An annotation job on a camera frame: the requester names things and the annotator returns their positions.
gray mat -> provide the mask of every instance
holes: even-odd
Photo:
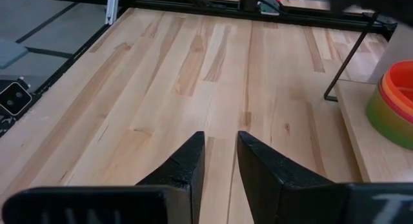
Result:
[[[5,69],[27,53],[24,46],[0,39],[0,69]]]

concrete floor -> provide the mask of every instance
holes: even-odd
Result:
[[[53,0],[0,0],[0,39],[16,41],[71,5]],[[73,54],[104,24],[105,7],[77,4],[22,42],[23,46]],[[0,79],[26,78],[30,91],[42,85],[67,58],[29,53],[0,70]]]

black metal rod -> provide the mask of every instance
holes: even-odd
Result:
[[[356,53],[356,50],[359,48],[360,44],[363,42],[364,38],[366,37],[368,31],[370,30],[370,28],[372,27],[372,25],[374,24],[374,22],[376,22],[376,19],[378,18],[379,13],[375,12],[372,16],[372,19],[368,22],[366,28],[364,29],[364,31],[360,34],[360,37],[357,39],[356,44],[354,44],[353,48],[351,49],[350,53],[348,53],[348,56],[346,57],[346,59],[344,60],[343,64],[341,65],[340,69],[338,70],[336,76],[334,76],[334,79],[331,81],[330,85],[328,86],[327,90],[324,93],[324,99],[326,99],[327,101],[331,101],[332,97],[329,96],[329,93],[331,92],[331,90],[334,88],[334,85],[336,85],[338,79],[340,78],[340,76],[342,75],[342,73],[344,72],[344,69],[346,69],[348,63],[350,62],[351,58],[353,57],[353,55]]]

orange cup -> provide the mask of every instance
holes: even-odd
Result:
[[[381,86],[388,98],[413,117],[413,61],[402,61],[390,67]]]

wooden tabletop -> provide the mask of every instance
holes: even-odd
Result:
[[[336,93],[364,181],[413,182],[413,150],[383,137],[365,108],[376,85],[338,81]]]
[[[360,181],[322,94],[360,33],[129,9],[0,138],[0,202],[42,185],[134,185],[206,134],[200,223],[252,223],[235,139],[246,130],[334,181]],[[366,80],[369,34],[347,79]]]

